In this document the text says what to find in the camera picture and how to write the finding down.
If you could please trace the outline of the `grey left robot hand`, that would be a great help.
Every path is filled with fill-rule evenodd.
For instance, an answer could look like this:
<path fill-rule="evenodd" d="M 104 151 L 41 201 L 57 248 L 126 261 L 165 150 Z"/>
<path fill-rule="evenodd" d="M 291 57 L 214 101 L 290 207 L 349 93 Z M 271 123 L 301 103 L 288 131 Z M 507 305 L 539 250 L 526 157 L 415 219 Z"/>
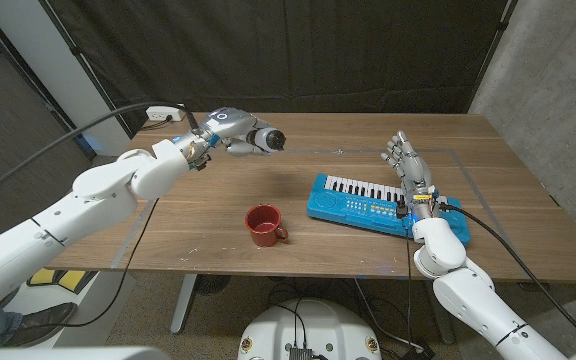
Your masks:
<path fill-rule="evenodd" d="M 283 150 L 283 133 L 244 110 L 222 107 L 209 113 L 201 122 L 189 110 L 186 115 L 190 130 L 182 136 L 177 147 L 187 160 L 197 160 L 219 144 L 235 157 L 266 156 Z"/>

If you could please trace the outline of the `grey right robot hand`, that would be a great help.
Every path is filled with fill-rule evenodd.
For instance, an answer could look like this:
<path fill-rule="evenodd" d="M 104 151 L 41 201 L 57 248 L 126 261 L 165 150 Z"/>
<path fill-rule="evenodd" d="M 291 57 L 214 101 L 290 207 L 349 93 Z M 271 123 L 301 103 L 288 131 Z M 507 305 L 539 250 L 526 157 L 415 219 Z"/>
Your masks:
<path fill-rule="evenodd" d="M 406 134 L 399 130 L 387 143 L 381 158 L 395 170 L 409 210 L 419 219 L 434 217 L 432 173 L 426 161 L 414 150 Z"/>

